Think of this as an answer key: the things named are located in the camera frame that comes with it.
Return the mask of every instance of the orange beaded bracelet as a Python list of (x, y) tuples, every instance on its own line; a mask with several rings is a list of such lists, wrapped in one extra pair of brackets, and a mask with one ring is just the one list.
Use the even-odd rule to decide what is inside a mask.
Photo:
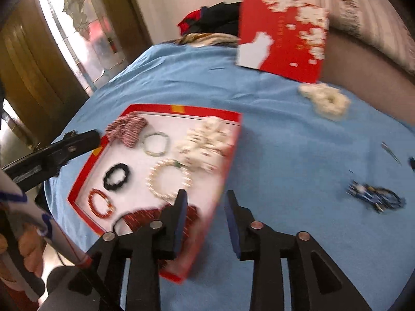
[[(101, 214), (100, 212), (98, 212), (98, 210), (96, 209), (94, 202), (93, 202), (93, 197), (94, 194), (98, 194), (99, 196), (101, 196), (107, 203), (107, 207), (108, 210), (105, 214)], [(102, 218), (102, 219), (106, 219), (109, 218), (112, 214), (113, 211), (115, 211), (115, 207), (113, 206), (113, 204), (111, 203), (111, 201), (109, 200), (108, 196), (105, 195), (102, 191), (100, 191), (99, 189), (95, 189), (93, 188), (89, 195), (88, 195), (88, 204), (89, 204), (89, 208), (91, 208), (91, 211), (95, 214), (96, 217)]]

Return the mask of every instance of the pink scrunchie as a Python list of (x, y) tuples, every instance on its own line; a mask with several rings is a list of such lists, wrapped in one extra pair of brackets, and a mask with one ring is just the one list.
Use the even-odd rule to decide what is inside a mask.
[(137, 111), (118, 117), (105, 129), (109, 141), (119, 139), (125, 146), (133, 148), (138, 141), (141, 130), (148, 121)]

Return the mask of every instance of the blue cloth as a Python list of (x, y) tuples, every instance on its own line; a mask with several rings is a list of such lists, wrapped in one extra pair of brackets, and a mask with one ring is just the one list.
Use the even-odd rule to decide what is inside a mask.
[[(415, 155), (414, 135), (347, 91), (347, 118), (321, 118), (298, 94), (297, 82), (237, 67), (235, 54), (227, 47), (153, 46), (95, 92), (64, 132), (104, 131), (133, 103), (243, 113), (226, 189), (274, 230), (310, 232), (373, 310), (387, 310), (415, 267), (415, 174), (407, 163)], [(382, 141), (402, 166), (381, 148)], [(45, 183), (53, 216), (85, 250), (97, 236), (66, 198), (87, 158), (70, 161)], [(351, 179), (389, 188), (404, 196), (407, 206), (378, 214), (346, 194)], [(252, 267), (232, 252), (220, 206), (189, 279), (181, 286), (161, 280), (162, 308), (248, 310)]]

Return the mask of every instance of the human hand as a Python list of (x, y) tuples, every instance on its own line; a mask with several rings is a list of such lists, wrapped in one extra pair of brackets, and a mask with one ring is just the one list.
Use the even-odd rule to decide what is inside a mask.
[[(24, 266), (37, 277), (41, 277), (43, 273), (43, 250), (45, 242), (37, 233), (34, 226), (25, 224), (24, 232), (19, 238), (18, 247), (20, 254), (24, 257)], [(8, 244), (6, 238), (0, 234), (0, 255), (7, 250)], [(0, 277), (6, 281), (14, 282), (15, 279), (10, 271), (6, 268), (2, 260), (0, 260)]]

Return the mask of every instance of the silver screw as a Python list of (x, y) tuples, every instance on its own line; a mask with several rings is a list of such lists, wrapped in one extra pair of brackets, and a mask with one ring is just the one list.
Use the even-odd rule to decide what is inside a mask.
[(310, 240), (310, 234), (306, 231), (301, 231), (298, 233), (298, 238), (302, 241), (308, 241)]
[(112, 231), (107, 231), (104, 235), (102, 235), (102, 239), (104, 241), (112, 241), (115, 238), (115, 234)]
[(262, 222), (259, 222), (259, 221), (254, 221), (254, 222), (251, 222), (251, 228), (252, 228), (252, 229), (259, 230), (259, 229), (261, 229), (263, 226), (264, 226), (264, 224), (263, 224)]
[(160, 220), (154, 220), (150, 223), (151, 229), (160, 229), (163, 226), (163, 222)]

